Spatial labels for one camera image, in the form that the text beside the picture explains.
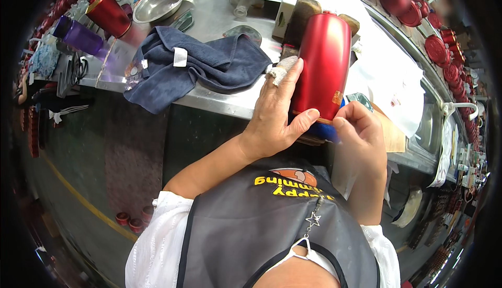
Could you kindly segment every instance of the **navy blue towel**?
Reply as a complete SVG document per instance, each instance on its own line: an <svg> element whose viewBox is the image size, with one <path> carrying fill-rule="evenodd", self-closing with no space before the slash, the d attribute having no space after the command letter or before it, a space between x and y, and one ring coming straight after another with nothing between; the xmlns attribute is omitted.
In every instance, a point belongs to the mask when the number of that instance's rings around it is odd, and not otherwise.
<svg viewBox="0 0 502 288"><path fill-rule="evenodd" d="M173 67L174 47L188 52L186 67ZM148 60L144 81L124 97L157 114L202 83L229 93L256 82L272 62L244 34L202 43L176 28L154 27L136 52L135 59Z"/></svg>

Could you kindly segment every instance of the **finger bandage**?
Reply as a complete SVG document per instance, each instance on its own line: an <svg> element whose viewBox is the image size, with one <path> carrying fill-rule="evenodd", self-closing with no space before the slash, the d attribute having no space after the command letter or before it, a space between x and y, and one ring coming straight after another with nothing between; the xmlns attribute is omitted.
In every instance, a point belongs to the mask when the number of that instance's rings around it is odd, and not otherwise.
<svg viewBox="0 0 502 288"><path fill-rule="evenodd" d="M273 84L278 86L282 79L287 75L288 71L296 64L298 61L298 56L290 56L285 58L273 67L271 70L267 71L268 75L273 77Z"/></svg>

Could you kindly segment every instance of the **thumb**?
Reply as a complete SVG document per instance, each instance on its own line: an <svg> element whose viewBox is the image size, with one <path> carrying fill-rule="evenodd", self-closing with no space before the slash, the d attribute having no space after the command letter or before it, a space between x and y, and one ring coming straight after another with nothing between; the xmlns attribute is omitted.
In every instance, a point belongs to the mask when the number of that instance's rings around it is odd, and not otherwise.
<svg viewBox="0 0 502 288"><path fill-rule="evenodd" d="M333 119L333 127L335 127L336 134L343 143L360 144L364 142L359 134L357 134L357 131L355 131L354 126L343 117L335 117Z"/></svg>
<svg viewBox="0 0 502 288"><path fill-rule="evenodd" d="M317 118L319 118L319 111L315 108L307 109L297 115L290 125L286 127L286 138L293 143L300 135L307 132Z"/></svg>

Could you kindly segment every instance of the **black apron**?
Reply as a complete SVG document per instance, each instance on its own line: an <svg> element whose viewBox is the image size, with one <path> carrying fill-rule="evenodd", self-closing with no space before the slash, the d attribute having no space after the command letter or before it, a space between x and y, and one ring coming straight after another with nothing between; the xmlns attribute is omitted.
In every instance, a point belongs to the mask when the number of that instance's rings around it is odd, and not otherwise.
<svg viewBox="0 0 502 288"><path fill-rule="evenodd" d="M378 263L329 178L304 160L269 158L194 199L177 288L252 287L305 234L342 288L380 287Z"/></svg>

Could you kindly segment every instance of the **fingernail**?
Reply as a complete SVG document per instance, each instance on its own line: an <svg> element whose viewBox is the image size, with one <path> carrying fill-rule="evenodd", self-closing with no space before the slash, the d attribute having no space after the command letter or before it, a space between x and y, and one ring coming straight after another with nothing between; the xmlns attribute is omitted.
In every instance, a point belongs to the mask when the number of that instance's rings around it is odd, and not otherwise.
<svg viewBox="0 0 502 288"><path fill-rule="evenodd" d="M310 118L311 122L315 122L319 118L320 113L317 109L311 108L307 111L307 116Z"/></svg>
<svg viewBox="0 0 502 288"><path fill-rule="evenodd" d="M345 120L342 117L335 117L335 119L333 119L333 127L335 127L335 129L341 128L344 124Z"/></svg>

